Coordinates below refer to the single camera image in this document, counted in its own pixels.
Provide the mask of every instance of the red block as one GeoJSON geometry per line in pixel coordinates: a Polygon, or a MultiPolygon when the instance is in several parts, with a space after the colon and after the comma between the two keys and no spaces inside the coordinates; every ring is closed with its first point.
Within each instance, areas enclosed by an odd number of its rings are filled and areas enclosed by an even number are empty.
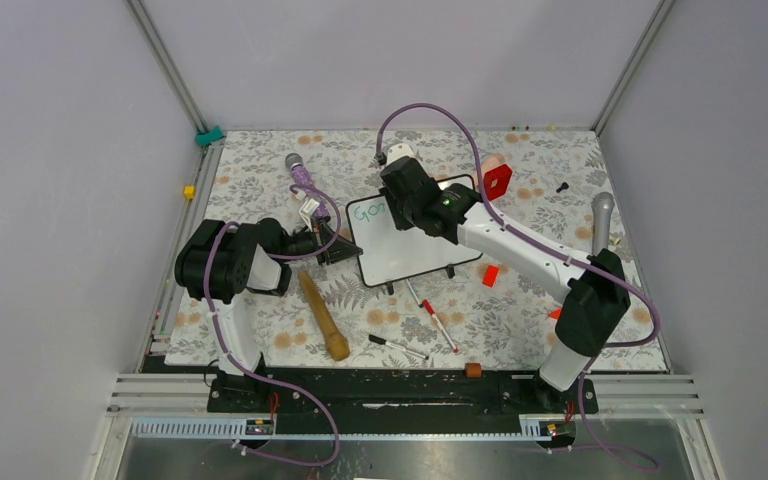
{"type": "Polygon", "coordinates": [[[514,171],[506,164],[499,165],[484,175],[484,191],[487,192],[488,200],[495,200],[508,190],[508,184],[511,183],[511,176],[514,171]]]}
{"type": "Polygon", "coordinates": [[[490,265],[487,267],[487,273],[484,274],[484,280],[481,281],[484,285],[493,288],[496,285],[496,277],[499,276],[499,267],[490,265]]]}

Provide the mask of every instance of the microphone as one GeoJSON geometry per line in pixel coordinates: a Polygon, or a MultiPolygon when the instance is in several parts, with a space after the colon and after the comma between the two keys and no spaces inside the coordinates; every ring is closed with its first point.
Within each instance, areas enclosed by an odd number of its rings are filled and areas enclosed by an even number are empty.
{"type": "Polygon", "coordinates": [[[614,196],[601,192],[593,197],[593,247],[591,253],[598,255],[603,248],[608,248],[608,236],[611,233],[611,212],[614,211],[614,196]]]}
{"type": "MultiPolygon", "coordinates": [[[[295,183],[306,187],[314,187],[313,178],[310,176],[310,172],[304,166],[302,156],[298,153],[291,153],[284,159],[284,165],[290,170],[290,175],[293,177],[295,183]]],[[[320,202],[316,207],[316,211],[311,215],[312,218],[330,218],[328,210],[325,208],[325,202],[320,202]]]]}

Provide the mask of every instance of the black marker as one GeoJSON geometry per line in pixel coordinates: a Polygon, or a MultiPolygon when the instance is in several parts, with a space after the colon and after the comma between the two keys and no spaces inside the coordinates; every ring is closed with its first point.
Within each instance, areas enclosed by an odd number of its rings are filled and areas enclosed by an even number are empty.
{"type": "Polygon", "coordinates": [[[369,341],[372,342],[372,343],[377,343],[379,345],[386,345],[386,346],[388,346],[390,348],[395,348],[396,350],[401,350],[401,351],[407,353],[408,355],[413,355],[414,357],[419,357],[419,358],[421,358],[423,360],[430,360],[431,359],[430,355],[426,355],[426,354],[424,354],[422,352],[417,352],[416,350],[414,350],[412,348],[408,348],[408,347],[405,347],[403,345],[399,345],[398,343],[389,342],[387,340],[384,340],[381,337],[376,337],[375,335],[373,335],[371,333],[369,334],[369,341]]]}

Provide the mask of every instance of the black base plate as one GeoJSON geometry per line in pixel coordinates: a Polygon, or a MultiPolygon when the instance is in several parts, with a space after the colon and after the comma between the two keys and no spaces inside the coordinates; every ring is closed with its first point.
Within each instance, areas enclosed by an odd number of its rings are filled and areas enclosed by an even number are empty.
{"type": "MultiPolygon", "coordinates": [[[[519,415],[563,415],[574,399],[577,384],[555,394],[533,378],[513,374],[535,372],[484,371],[481,378],[466,378],[455,370],[379,370],[265,368],[259,374],[310,391],[326,404],[340,432],[345,434],[520,433],[519,415]]],[[[207,410],[214,413],[269,411],[268,396],[280,398],[279,434],[322,434],[328,422],[307,397],[260,384],[248,377],[220,372],[211,387],[207,410]]],[[[593,384],[585,380],[585,396],[593,384]]],[[[585,412],[597,413],[595,394],[585,412]]]]}

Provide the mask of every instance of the silver microphone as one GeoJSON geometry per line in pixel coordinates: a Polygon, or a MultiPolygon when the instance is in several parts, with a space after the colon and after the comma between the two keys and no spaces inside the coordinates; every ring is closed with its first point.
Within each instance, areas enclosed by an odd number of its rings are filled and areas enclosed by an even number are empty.
{"type": "Polygon", "coordinates": [[[284,165],[287,166],[287,169],[293,171],[293,167],[296,165],[304,165],[304,161],[302,160],[302,156],[298,153],[291,153],[284,159],[284,165]]]}
{"type": "Polygon", "coordinates": [[[603,248],[608,248],[611,234],[611,213],[614,211],[614,196],[601,192],[593,197],[593,247],[591,253],[598,255],[603,248]]]}

